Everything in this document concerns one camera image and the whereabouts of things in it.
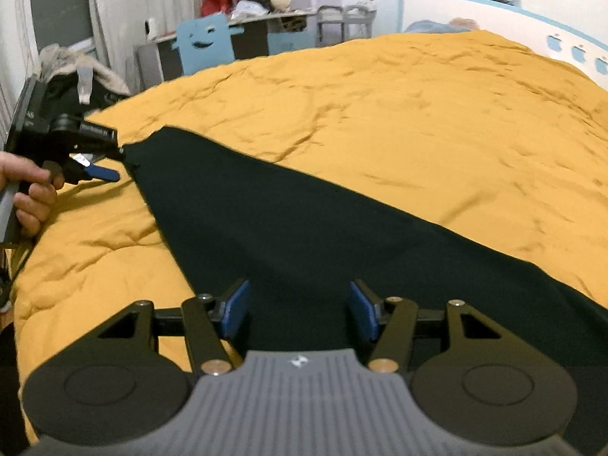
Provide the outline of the person left hand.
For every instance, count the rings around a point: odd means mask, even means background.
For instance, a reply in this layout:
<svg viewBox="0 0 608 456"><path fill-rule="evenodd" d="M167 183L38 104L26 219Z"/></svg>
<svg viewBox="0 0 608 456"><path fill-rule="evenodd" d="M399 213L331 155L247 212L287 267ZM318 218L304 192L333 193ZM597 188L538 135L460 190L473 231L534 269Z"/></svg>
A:
<svg viewBox="0 0 608 456"><path fill-rule="evenodd" d="M58 190L64 186L65 178L62 173L52 175L28 158L2 151L1 188L13 181L29 183L24 193L17 192L13 197L13 205L16 207L16 218L22 225L22 235L34 237L51 217Z"/></svg>

